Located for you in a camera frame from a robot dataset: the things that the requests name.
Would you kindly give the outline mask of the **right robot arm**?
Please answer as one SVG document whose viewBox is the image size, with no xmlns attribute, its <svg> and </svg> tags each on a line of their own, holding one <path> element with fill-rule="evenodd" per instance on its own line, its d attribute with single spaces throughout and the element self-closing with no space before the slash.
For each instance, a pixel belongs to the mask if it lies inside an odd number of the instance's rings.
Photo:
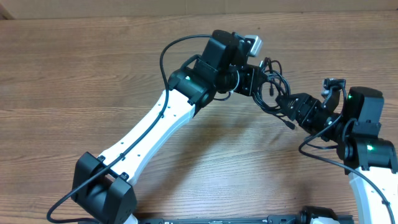
<svg viewBox="0 0 398 224">
<path fill-rule="evenodd" d="M 307 93 L 276 98 L 280 113 L 309 135 L 301 154 L 344 169 L 354 192 L 360 223 L 397 223 L 397 153 L 379 137 L 384 98 L 380 91 L 326 84 L 323 101 Z M 333 141 L 339 157 L 333 161 L 303 149 L 320 138 Z"/>
</svg>

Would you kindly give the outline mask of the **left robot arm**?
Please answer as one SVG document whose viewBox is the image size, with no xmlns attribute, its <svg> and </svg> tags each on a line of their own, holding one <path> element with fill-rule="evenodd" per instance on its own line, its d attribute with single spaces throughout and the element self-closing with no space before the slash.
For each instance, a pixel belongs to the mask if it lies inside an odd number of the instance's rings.
<svg viewBox="0 0 398 224">
<path fill-rule="evenodd" d="M 99 156 L 84 153 L 75 165 L 72 200 L 90 214 L 77 223 L 137 223 L 133 186 L 145 166 L 173 135 L 217 93 L 250 95 L 262 40 L 214 30 L 202 54 L 165 77 L 156 105 L 116 144 Z"/>
</svg>

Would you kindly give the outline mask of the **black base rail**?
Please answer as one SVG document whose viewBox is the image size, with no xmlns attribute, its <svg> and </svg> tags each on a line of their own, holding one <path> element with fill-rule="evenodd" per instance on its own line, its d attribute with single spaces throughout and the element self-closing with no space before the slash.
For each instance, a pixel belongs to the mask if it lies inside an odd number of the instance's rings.
<svg viewBox="0 0 398 224">
<path fill-rule="evenodd" d="M 316 223 L 306 219 L 303 215 L 269 215 L 260 218 L 192 218 L 192 219 L 163 219 L 146 218 L 138 224 L 303 224 Z"/>
</svg>

